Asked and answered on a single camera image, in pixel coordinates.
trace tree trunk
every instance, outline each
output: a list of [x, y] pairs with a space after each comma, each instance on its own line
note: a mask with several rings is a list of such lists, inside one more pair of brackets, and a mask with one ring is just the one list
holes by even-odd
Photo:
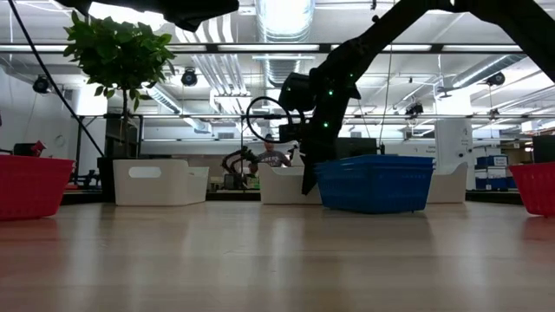
[[129, 131], [127, 129], [127, 124], [129, 121], [129, 115], [127, 113], [127, 90], [123, 91], [123, 152], [125, 157], [129, 157]]

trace white plastic bin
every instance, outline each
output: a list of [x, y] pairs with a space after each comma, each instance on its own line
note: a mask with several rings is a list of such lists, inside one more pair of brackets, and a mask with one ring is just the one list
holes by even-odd
[[206, 200], [208, 168], [182, 159], [115, 160], [114, 183], [117, 205], [189, 205]]
[[468, 164], [462, 163], [449, 174], [432, 175], [428, 204], [461, 204], [467, 196]]
[[301, 193], [304, 167], [272, 168], [258, 164], [260, 197], [265, 205], [321, 205], [318, 185], [307, 196]]

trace table surface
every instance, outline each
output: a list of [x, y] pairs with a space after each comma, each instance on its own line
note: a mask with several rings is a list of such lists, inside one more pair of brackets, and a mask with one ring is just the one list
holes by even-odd
[[64, 206], [0, 223], [3, 312], [553, 311], [555, 219], [521, 206]]

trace person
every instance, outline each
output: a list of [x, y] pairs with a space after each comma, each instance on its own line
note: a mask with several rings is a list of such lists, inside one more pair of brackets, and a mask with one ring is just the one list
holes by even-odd
[[[265, 137], [267, 140], [273, 140], [271, 134], [266, 135]], [[280, 167], [280, 166], [291, 166], [291, 161], [285, 157], [284, 153], [275, 150], [273, 143], [264, 142], [264, 148], [266, 151], [258, 155], [258, 162], [266, 163], [271, 167]], [[250, 164], [249, 168], [251, 173], [256, 173], [258, 171], [257, 164]]]

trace robotic arm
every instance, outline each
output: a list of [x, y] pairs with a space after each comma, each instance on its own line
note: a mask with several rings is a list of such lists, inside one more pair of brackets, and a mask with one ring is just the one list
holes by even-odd
[[286, 111], [314, 109], [310, 123], [283, 125], [280, 141], [299, 140], [304, 154], [303, 194], [316, 184], [314, 164], [335, 158], [335, 140], [356, 81], [374, 58], [428, 10], [470, 12], [499, 25], [555, 81], [555, 22], [533, 0], [401, 0], [366, 32], [334, 49], [310, 74], [290, 74], [279, 104]]
[[[229, 159], [235, 156], [239, 156], [239, 159], [236, 159], [230, 165], [227, 165]], [[258, 157], [253, 154], [247, 146], [243, 146], [240, 150], [225, 156], [222, 160], [222, 167], [230, 174], [238, 174], [237, 170], [235, 170], [235, 164], [237, 164], [241, 160], [250, 161], [252, 164], [258, 163]]]

